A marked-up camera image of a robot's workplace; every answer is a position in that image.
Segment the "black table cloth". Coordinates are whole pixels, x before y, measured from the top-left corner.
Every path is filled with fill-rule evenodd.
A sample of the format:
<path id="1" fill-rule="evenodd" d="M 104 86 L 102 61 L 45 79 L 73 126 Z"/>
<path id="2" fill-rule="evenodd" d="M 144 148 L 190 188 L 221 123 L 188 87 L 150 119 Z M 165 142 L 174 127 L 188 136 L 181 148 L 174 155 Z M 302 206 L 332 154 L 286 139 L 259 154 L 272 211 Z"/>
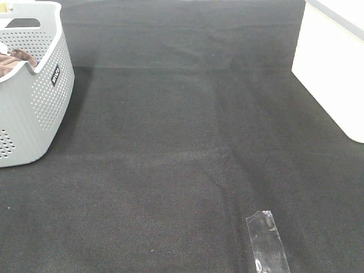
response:
<path id="1" fill-rule="evenodd" d="M 292 74 L 304 1 L 62 1 L 75 72 L 48 152 L 1 169 L 2 272 L 363 271 L 363 145 Z"/>

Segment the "clear adhesive tape strip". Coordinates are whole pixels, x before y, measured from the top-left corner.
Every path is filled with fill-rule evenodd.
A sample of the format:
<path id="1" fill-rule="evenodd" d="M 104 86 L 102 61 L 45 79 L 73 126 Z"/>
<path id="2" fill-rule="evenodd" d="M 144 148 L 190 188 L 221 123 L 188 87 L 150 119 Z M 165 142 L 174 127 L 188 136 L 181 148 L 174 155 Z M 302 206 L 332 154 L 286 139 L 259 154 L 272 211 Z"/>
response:
<path id="1" fill-rule="evenodd" d="M 256 272 L 290 273 L 286 253 L 271 211 L 246 218 Z"/>

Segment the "grey perforated laundry basket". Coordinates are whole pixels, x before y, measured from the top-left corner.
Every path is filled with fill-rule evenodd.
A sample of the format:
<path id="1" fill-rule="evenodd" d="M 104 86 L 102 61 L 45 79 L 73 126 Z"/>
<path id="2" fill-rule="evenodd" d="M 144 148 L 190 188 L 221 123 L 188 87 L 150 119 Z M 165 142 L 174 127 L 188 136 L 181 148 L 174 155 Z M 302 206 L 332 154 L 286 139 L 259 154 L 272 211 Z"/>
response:
<path id="1" fill-rule="evenodd" d="M 54 1 L 2 1 L 1 53 L 21 49 L 21 61 L 1 77 L 1 167 L 40 159 L 50 147 L 72 95 L 75 75 Z"/>

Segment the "brown microfibre towel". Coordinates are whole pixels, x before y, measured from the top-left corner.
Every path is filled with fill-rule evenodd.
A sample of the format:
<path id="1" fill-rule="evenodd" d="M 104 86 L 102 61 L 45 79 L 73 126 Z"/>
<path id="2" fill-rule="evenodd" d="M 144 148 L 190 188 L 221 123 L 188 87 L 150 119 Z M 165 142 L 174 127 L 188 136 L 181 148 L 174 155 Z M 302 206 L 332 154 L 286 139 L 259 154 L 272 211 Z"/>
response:
<path id="1" fill-rule="evenodd" d="M 7 54 L 1 53 L 1 77 L 10 73 L 21 61 L 29 62 L 32 67 L 38 65 L 38 61 L 32 55 L 21 49 L 15 49 Z"/>

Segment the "white plastic storage box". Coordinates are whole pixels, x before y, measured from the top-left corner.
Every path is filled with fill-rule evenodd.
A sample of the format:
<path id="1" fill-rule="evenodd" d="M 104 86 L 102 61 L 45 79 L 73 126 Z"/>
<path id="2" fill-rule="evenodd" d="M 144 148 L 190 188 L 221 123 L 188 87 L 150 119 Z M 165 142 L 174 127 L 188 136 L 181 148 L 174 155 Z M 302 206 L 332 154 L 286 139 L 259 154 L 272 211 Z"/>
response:
<path id="1" fill-rule="evenodd" d="M 363 143 L 363 1 L 306 1 L 292 73 L 353 141 Z"/>

